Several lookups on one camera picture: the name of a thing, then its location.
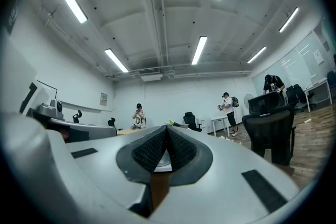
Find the black mesh panel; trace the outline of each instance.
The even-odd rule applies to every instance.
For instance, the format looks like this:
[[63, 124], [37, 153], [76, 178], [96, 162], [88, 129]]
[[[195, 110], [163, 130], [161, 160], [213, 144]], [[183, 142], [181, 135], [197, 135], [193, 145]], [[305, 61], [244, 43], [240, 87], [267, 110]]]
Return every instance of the black mesh panel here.
[[172, 163], [172, 170], [176, 171], [195, 158], [197, 147], [182, 136], [168, 129], [167, 150]]
[[154, 172], [165, 152], [166, 130], [155, 135], [132, 152], [133, 159], [148, 172]]
[[266, 148], [272, 149], [272, 162], [289, 165], [290, 133], [293, 119], [288, 110], [264, 118], [250, 118], [244, 126], [251, 138], [252, 150], [261, 157]]

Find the man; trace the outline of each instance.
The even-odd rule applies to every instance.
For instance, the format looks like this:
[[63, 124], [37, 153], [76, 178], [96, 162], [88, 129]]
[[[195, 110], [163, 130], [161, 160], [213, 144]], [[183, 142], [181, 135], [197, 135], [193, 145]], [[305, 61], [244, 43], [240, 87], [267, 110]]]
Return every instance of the man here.
[[230, 125], [232, 126], [232, 136], [236, 136], [238, 132], [238, 126], [235, 120], [235, 112], [232, 106], [232, 98], [229, 97], [227, 92], [224, 92], [224, 104], [219, 108], [219, 110], [224, 110], [229, 120]]
[[137, 110], [132, 116], [132, 119], [134, 119], [134, 124], [132, 126], [132, 129], [144, 129], [146, 128], [146, 118], [145, 113], [142, 110], [141, 104], [136, 105]]
[[285, 84], [278, 76], [271, 76], [271, 75], [265, 76], [264, 94], [266, 94], [267, 90], [268, 92], [278, 92], [281, 96], [281, 99], [283, 100], [283, 103], [285, 103], [285, 98], [282, 93], [282, 90], [284, 88]]

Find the air vent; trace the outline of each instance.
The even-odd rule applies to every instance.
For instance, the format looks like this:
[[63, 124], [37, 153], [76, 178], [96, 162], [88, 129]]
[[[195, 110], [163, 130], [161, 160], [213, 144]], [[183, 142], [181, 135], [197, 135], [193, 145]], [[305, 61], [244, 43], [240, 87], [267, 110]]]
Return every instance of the air vent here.
[[144, 69], [139, 71], [139, 75], [154, 75], [154, 74], [160, 74], [159, 68], [153, 68], [153, 69]]

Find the backpack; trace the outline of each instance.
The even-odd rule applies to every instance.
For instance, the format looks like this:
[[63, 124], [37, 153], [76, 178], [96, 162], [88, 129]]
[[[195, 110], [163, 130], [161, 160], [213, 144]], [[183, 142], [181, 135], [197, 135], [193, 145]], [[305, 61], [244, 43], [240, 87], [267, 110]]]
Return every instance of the backpack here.
[[239, 107], [239, 101], [238, 101], [238, 98], [237, 98], [237, 97], [232, 97], [232, 106], [233, 106], [234, 108]]

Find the air conditioner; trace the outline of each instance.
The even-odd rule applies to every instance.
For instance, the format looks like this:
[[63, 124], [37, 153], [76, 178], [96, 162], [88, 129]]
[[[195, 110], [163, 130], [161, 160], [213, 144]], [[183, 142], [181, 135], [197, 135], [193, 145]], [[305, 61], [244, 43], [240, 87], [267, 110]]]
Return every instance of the air conditioner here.
[[143, 69], [139, 71], [139, 75], [153, 75], [153, 74], [160, 74], [159, 68], [153, 69]]
[[163, 77], [162, 74], [153, 74], [153, 75], [143, 75], [143, 76], [141, 76], [143, 81], [161, 80], [162, 77]]

